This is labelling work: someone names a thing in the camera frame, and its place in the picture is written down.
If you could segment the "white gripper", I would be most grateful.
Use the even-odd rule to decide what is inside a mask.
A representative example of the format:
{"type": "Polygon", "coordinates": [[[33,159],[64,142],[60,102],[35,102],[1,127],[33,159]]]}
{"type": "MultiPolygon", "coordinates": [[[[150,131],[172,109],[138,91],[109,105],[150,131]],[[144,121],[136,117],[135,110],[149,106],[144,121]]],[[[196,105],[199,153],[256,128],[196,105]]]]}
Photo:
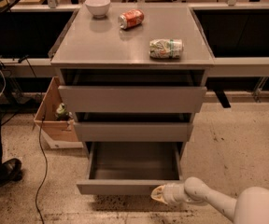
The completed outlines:
{"type": "Polygon", "coordinates": [[[186,193],[183,183],[168,183],[160,185],[152,192],[162,192],[162,194],[152,194],[151,198],[154,201],[164,204],[184,203],[186,200],[186,193]]]}

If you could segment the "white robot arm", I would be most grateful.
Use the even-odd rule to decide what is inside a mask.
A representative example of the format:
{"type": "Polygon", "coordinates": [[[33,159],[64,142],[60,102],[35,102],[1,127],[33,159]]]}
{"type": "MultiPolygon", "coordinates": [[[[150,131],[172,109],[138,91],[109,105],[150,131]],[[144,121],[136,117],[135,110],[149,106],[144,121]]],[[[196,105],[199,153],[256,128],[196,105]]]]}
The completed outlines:
{"type": "Polygon", "coordinates": [[[208,203],[233,224],[269,224],[269,189],[247,188],[237,199],[210,188],[197,177],[160,185],[151,198],[165,204],[208,203]]]}

